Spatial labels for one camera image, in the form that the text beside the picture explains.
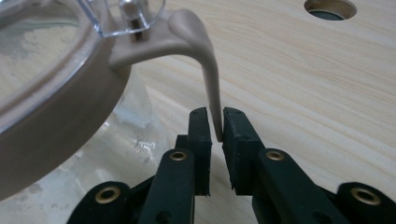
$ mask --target beige plastic handle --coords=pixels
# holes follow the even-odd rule
[[[165,11],[150,28],[149,39],[131,42],[127,36],[117,39],[110,66],[123,66],[170,54],[192,57],[203,67],[207,98],[218,141],[222,138],[219,70],[212,44],[199,18],[187,9]]]

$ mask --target pot handle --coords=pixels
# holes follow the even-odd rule
[[[219,69],[213,46],[199,18],[187,9],[164,11],[149,29],[149,38],[131,41],[128,35],[119,36],[111,53],[111,69],[140,63],[165,55],[180,54],[198,61],[204,73],[209,108],[219,142],[222,141]]]

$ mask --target glass kettle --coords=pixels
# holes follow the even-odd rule
[[[169,149],[133,66],[203,67],[221,141],[219,74],[204,25],[164,0],[0,1],[0,223],[63,223],[108,180],[130,186]]]

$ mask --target wooden table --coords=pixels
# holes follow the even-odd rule
[[[243,110],[267,147],[288,152],[325,189],[359,181],[396,200],[396,2],[352,2],[358,12],[346,21],[316,18],[304,0],[172,0],[166,8],[202,19],[222,106]],[[176,56],[137,69],[173,143],[189,112],[207,105],[200,65]],[[197,198],[195,223],[256,223],[250,198],[231,191],[221,144],[212,150],[212,196]]]

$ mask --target handle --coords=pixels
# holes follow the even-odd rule
[[[222,122],[219,96],[219,69],[212,44],[199,18],[187,9],[165,11],[150,28],[149,39],[132,42],[119,36],[110,56],[113,70],[171,54],[189,56],[203,67],[206,94],[219,142]]]

